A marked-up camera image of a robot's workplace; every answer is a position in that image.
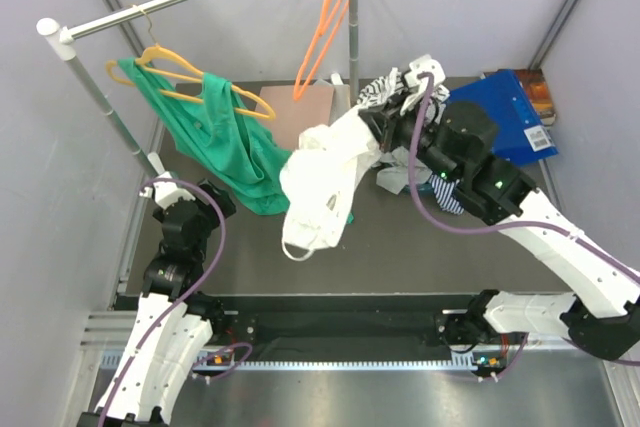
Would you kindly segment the white tank top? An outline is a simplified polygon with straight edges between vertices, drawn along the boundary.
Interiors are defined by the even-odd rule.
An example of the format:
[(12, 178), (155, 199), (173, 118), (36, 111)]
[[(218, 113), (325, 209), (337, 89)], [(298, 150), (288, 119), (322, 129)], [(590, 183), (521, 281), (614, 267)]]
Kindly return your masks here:
[(379, 142), (357, 107), (329, 126), (300, 134), (279, 176), (289, 201), (281, 234), (287, 258), (302, 262), (318, 250), (337, 247), (355, 191), (380, 157)]

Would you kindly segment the orange clothes hanger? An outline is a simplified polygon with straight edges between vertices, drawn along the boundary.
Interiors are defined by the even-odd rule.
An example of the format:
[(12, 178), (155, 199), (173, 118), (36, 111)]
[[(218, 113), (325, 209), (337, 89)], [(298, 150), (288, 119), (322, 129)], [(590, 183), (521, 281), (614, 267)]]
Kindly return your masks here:
[(318, 24), (303, 61), (298, 69), (292, 99), (299, 101), (304, 96), (339, 31), (349, 7), (349, 0), (323, 0)]

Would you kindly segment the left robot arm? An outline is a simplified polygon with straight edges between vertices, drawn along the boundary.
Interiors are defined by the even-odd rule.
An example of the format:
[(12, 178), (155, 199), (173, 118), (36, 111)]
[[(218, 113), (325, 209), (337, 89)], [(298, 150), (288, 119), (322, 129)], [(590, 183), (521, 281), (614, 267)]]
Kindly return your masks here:
[(157, 205), (162, 239), (114, 377), (94, 410), (80, 415), (80, 426), (169, 425), (197, 354), (226, 334), (225, 317), (197, 292), (216, 267), (206, 259), (208, 240), (236, 211), (228, 193), (165, 172), (140, 194)]

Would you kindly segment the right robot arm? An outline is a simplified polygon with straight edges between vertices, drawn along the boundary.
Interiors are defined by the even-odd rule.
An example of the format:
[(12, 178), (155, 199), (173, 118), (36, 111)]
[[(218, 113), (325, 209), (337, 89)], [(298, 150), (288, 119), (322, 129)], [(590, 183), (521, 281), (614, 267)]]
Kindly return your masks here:
[(483, 223), (469, 234), (507, 236), (571, 289), (564, 294), (483, 290), (464, 313), (447, 317), (443, 341), (475, 346), (499, 334), (552, 335), (608, 361), (638, 345), (638, 274), (566, 219), (521, 168), (493, 154), (499, 127), (480, 105), (454, 102), (433, 124), (425, 122), (425, 108), (403, 113), (393, 101), (359, 116), (382, 149), (405, 147), (411, 163), (421, 161), (455, 182), (455, 199)]

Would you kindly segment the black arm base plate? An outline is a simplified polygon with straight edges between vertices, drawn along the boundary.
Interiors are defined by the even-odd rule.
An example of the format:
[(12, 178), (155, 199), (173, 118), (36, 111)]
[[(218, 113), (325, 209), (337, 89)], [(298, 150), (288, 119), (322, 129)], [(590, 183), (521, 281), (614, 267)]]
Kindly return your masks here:
[(449, 353), (438, 321), (471, 294), (200, 294), (214, 331), (253, 346), (253, 360), (418, 360)]

